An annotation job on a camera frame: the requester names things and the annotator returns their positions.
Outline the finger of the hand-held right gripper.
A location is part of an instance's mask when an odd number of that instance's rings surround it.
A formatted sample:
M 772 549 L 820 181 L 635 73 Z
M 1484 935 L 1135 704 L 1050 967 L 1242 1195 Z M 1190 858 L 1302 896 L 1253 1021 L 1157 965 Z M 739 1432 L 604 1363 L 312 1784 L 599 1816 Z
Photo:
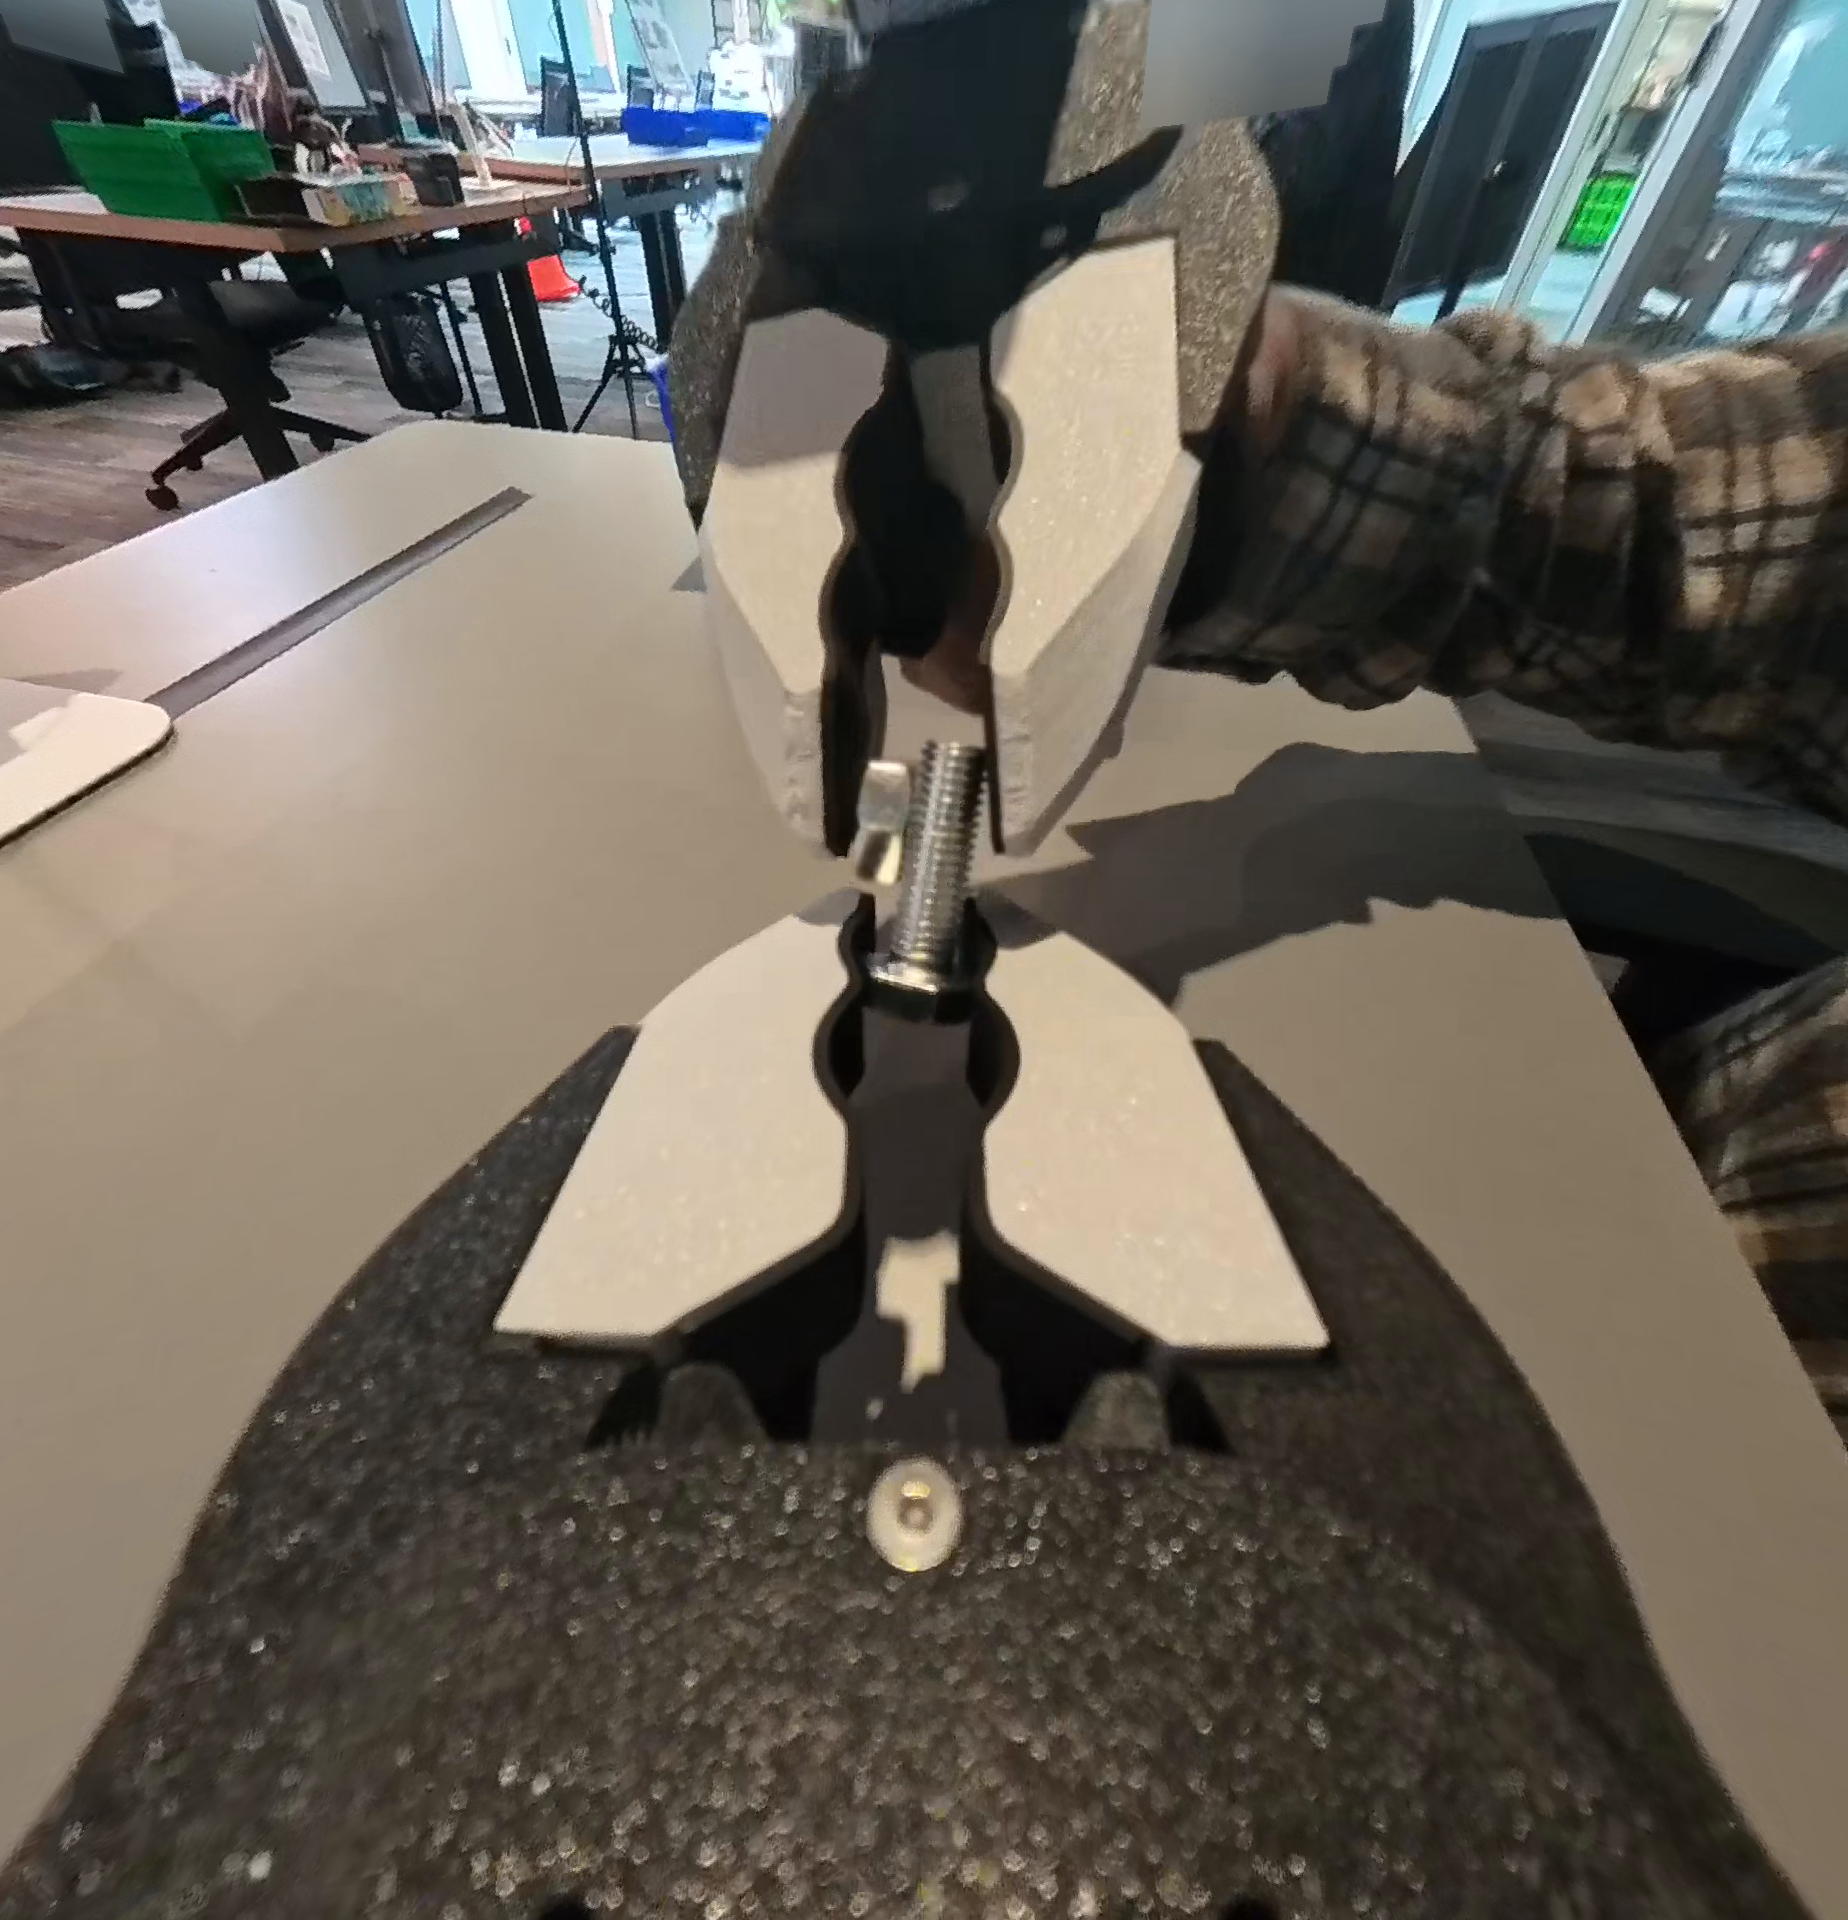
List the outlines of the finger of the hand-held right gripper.
M 1039 276 L 989 338 L 1010 474 L 989 515 L 993 848 L 1038 853 L 1120 753 L 1183 580 L 1197 456 L 1179 416 L 1179 242 Z
M 747 327 L 703 511 L 708 637 L 747 749 L 785 826 L 842 858 L 883 749 L 883 672 L 853 605 L 842 456 L 891 348 L 803 306 Z

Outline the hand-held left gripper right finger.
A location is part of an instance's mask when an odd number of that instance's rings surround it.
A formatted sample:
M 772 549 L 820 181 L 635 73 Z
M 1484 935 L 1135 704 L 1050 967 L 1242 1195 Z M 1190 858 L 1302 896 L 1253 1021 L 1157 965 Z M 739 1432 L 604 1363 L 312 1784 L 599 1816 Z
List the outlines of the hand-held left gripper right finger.
M 1179 1008 L 1027 904 L 978 913 L 993 955 L 970 1080 L 1004 1260 L 1164 1357 L 1321 1357 L 1321 1313 Z

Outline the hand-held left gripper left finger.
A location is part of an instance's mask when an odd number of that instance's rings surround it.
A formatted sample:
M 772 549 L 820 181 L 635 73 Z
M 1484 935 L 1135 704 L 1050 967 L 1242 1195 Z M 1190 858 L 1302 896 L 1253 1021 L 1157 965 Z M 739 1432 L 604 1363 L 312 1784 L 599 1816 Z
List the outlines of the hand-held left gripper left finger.
M 864 926 L 825 896 L 643 1021 L 497 1338 L 689 1338 L 842 1236 Z

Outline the silver hex nut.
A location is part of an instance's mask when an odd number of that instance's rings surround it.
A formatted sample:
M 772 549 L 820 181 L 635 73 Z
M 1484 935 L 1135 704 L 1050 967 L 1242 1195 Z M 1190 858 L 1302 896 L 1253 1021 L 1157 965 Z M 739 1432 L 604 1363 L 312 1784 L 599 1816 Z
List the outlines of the silver hex nut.
M 849 867 L 864 889 L 883 896 L 899 887 L 905 832 L 910 832 L 910 764 L 872 761 L 849 840 Z

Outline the silver hex bolt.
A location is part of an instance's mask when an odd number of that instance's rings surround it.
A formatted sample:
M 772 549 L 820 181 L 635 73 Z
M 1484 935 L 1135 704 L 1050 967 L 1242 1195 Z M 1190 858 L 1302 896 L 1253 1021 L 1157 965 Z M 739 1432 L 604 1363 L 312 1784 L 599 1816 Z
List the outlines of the silver hex bolt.
M 982 786 L 982 745 L 934 737 L 910 761 L 899 887 L 881 896 L 883 920 L 864 957 L 872 993 L 905 1021 L 960 1028 L 972 1017 L 982 955 L 970 932 L 970 874 Z

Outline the person's right forearm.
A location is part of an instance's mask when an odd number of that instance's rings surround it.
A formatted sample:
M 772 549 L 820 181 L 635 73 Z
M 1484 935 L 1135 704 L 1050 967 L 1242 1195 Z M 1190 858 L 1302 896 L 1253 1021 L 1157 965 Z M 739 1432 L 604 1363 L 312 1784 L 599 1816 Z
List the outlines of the person's right forearm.
M 1634 364 L 1273 289 L 1157 659 L 1502 697 L 1848 826 L 1848 327 Z

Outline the person's right hand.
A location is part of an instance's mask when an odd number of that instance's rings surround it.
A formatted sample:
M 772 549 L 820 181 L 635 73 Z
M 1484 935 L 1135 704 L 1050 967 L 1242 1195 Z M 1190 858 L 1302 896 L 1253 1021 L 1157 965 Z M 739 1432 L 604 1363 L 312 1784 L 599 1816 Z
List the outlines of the person's right hand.
M 982 638 L 989 638 L 989 607 L 982 605 L 960 605 L 945 607 L 936 638 L 916 656 L 899 656 L 899 675 L 936 697 L 941 708 L 960 715 L 982 715 L 989 708 L 989 659 L 982 659 Z

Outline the wooden desk with black legs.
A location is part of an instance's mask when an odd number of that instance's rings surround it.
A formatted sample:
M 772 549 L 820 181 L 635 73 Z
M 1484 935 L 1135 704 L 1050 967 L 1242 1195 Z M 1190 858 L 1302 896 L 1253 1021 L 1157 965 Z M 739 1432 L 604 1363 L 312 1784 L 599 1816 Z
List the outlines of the wooden desk with black legs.
M 547 327 L 525 281 L 537 258 L 555 258 L 551 218 L 578 207 L 582 187 L 500 181 L 462 204 L 416 204 L 376 222 L 184 222 L 108 214 L 96 191 L 0 197 L 0 228 L 28 246 L 132 246 L 144 251 L 150 289 L 211 276 L 250 258 L 330 258 L 347 306 L 381 306 L 462 281 L 478 312 L 484 356 L 500 379 L 500 416 L 509 429 L 567 433 L 563 384 Z
M 645 246 L 657 348 L 670 348 L 676 306 L 689 301 L 689 260 L 676 207 L 703 204 L 720 181 L 747 181 L 763 142 L 643 147 L 625 130 L 599 142 L 525 138 L 492 156 L 492 176 L 582 187 L 582 207 L 608 222 L 635 222 Z

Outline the black tripod light stand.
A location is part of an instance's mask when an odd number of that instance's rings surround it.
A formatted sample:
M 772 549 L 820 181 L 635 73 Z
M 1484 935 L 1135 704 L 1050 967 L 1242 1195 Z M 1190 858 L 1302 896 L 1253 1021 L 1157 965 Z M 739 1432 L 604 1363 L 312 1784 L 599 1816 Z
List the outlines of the black tripod light stand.
M 625 433 L 643 441 L 645 435 L 645 403 L 657 403 L 657 372 L 652 372 L 657 364 L 657 338 L 625 312 L 621 251 L 616 251 L 616 228 L 608 228 L 608 207 L 604 207 L 604 181 L 599 181 L 599 166 L 595 166 L 586 111 L 578 100 L 567 6 L 551 0 L 547 9 L 551 9 L 555 57 L 547 57 L 537 68 L 537 138 L 578 147 L 582 218 L 595 228 L 595 258 L 599 258 L 599 271 L 604 271 L 604 294 L 586 294 L 586 297 L 608 319 L 604 372 L 599 372 L 595 397 L 578 412 L 578 433 L 595 420 L 599 403 L 608 389 L 621 389 L 625 397 Z

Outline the black office chair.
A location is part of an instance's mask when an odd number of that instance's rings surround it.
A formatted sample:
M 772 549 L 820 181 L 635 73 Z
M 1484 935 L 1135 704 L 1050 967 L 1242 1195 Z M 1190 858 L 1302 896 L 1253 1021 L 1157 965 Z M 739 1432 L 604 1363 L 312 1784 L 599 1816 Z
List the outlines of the black office chair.
M 164 306 L 174 364 L 196 373 L 219 397 L 219 412 L 189 429 L 179 453 L 150 471 L 150 511 L 174 515 L 184 503 L 174 479 L 196 474 L 234 441 L 250 453 L 258 485 L 301 471 L 291 435 L 312 453 L 370 441 L 361 429 L 291 412 L 291 389 L 274 373 L 289 348 L 301 348 L 337 319 L 330 301 L 312 301 L 289 281 L 189 276 L 164 297 Z

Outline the black monitor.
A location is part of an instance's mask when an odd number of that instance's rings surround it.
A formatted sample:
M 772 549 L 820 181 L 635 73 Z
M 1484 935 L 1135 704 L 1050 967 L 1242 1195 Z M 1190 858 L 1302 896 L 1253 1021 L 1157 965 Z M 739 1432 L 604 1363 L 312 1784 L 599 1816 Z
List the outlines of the black monitor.
M 337 9 L 330 0 L 258 0 L 258 21 L 291 89 L 305 89 L 330 114 L 370 111 Z
M 416 9 L 410 0 L 361 0 L 361 21 L 363 21 L 361 34 L 370 48 L 370 73 L 386 82 L 386 94 L 407 114 L 431 114 L 431 76 L 426 76 L 410 9 Z

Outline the person's plaid shirt torso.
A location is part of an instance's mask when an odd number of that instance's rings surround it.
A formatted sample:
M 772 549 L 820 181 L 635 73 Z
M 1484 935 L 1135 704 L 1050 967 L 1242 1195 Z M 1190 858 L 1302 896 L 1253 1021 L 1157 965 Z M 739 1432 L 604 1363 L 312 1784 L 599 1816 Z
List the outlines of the person's plaid shirt torso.
M 1650 1074 L 1784 1338 L 1848 1346 L 1848 957 L 1695 1021 Z

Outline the green plastic bins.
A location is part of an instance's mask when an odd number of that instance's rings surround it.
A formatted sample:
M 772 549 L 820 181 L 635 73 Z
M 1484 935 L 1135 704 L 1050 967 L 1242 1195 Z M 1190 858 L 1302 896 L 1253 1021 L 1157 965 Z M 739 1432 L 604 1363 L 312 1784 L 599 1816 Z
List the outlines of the green plastic bins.
M 74 176 L 124 218 L 240 222 L 240 187 L 281 172 L 268 138 L 247 127 L 52 120 L 52 138 Z

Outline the white base board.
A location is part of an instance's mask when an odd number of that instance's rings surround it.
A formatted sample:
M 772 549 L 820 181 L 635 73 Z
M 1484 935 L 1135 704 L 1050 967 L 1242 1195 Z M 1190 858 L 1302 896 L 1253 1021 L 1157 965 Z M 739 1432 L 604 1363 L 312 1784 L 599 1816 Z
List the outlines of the white base board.
M 0 675 L 0 848 L 120 782 L 174 737 L 174 715 Z

